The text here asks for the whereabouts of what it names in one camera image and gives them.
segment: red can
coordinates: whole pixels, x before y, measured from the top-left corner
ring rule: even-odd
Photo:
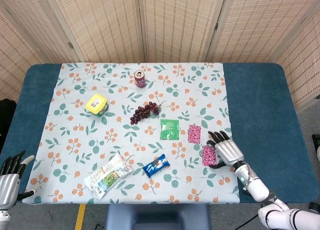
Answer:
[[[146,85],[145,73],[142,70],[137,70],[134,73],[135,84],[139,88],[143,88]]]

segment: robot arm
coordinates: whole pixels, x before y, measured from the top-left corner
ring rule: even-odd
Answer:
[[[259,219],[265,227],[285,230],[320,230],[320,215],[289,209],[264,185],[250,165],[244,162],[243,153],[225,132],[209,131],[209,134],[213,141],[208,140],[207,144],[215,147],[223,161],[217,166],[210,167],[216,169],[227,165],[235,168],[235,174],[242,182],[243,189],[248,191],[256,202],[266,204],[258,211]]]
[[[25,151],[7,158],[0,168],[0,230],[6,230],[10,221],[10,210],[16,201],[20,201],[32,196],[39,189],[40,185],[27,193],[19,194],[20,179],[29,162],[35,157],[33,155],[27,157],[21,163],[21,158]]]

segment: grapes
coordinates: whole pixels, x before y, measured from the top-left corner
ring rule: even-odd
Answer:
[[[133,117],[130,117],[130,123],[132,125],[137,124],[141,119],[147,119],[151,113],[159,115],[160,106],[161,105],[158,106],[156,103],[152,103],[151,101],[144,107],[139,106],[138,109],[134,111]]]

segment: green packet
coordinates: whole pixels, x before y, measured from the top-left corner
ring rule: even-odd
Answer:
[[[179,139],[179,120],[161,119],[160,139]]]

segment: black bag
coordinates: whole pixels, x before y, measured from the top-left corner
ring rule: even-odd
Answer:
[[[13,100],[0,100],[0,154],[5,144],[16,106],[17,104]]]

